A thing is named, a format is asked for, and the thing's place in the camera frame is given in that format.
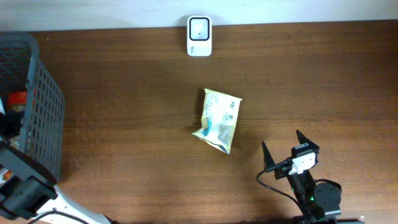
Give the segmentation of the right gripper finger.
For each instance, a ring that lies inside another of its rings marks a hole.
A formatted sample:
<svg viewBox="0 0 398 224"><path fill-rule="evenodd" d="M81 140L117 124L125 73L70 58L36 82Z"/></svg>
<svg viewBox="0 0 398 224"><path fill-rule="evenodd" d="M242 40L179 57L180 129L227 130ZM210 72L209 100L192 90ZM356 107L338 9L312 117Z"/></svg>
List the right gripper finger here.
<svg viewBox="0 0 398 224"><path fill-rule="evenodd" d="M275 162L264 141L262 142L262 150L264 155L264 170L274 170Z"/></svg>
<svg viewBox="0 0 398 224"><path fill-rule="evenodd" d="M309 140L309 138L307 138L301 131L299 131L298 129L296 130L296 135L297 135L297 139L299 141L300 144L305 144L307 143L309 148L311 150L314 151L318 151L320 149L320 147L315 144L313 141Z"/></svg>

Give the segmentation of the cream snack bag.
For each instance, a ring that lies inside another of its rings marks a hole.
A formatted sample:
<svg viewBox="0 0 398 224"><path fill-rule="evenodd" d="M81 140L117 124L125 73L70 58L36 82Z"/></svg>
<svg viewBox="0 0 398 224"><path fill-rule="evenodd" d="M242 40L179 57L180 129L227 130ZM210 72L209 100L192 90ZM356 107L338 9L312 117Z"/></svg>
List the cream snack bag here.
<svg viewBox="0 0 398 224"><path fill-rule="evenodd" d="M242 98L205 88L201 128L192 135L230 154L242 100Z"/></svg>

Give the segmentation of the orange spaghetti packet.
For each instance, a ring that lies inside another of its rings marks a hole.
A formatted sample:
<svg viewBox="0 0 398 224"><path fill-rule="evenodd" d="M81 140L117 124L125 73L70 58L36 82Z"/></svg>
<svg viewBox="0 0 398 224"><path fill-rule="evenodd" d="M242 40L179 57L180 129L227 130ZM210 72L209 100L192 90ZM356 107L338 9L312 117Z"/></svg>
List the orange spaghetti packet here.
<svg viewBox="0 0 398 224"><path fill-rule="evenodd" d="M27 102L27 91L17 91L10 92L7 96L7 105L11 106L20 106L25 105Z"/></svg>

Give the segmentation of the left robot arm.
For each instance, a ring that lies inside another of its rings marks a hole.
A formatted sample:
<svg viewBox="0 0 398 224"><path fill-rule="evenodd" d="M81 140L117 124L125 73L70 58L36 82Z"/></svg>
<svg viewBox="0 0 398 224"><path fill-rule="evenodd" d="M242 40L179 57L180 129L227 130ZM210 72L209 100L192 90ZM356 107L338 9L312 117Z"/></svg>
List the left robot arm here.
<svg viewBox="0 0 398 224"><path fill-rule="evenodd" d="M64 224L114 223L105 215L92 212L67 197L54 176L41 164L1 141L1 167L12 172L1 184L1 216Z"/></svg>

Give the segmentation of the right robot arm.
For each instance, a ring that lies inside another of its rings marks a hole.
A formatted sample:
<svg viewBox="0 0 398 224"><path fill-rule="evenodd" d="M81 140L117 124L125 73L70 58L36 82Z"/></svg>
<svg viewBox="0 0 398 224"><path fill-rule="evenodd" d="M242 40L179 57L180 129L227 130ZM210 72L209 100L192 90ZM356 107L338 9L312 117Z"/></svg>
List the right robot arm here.
<svg viewBox="0 0 398 224"><path fill-rule="evenodd" d="M315 180L310 169L318 164L320 147L296 130L298 146L291 149L292 155L280 163L275 163L266 144L262 143L264 170L256 176L263 187L291 199L302 212L293 218L294 223L336 223L341 214L340 184L327 179ZM294 196L281 192L259 180L264 173L273 172L275 179L286 178Z"/></svg>

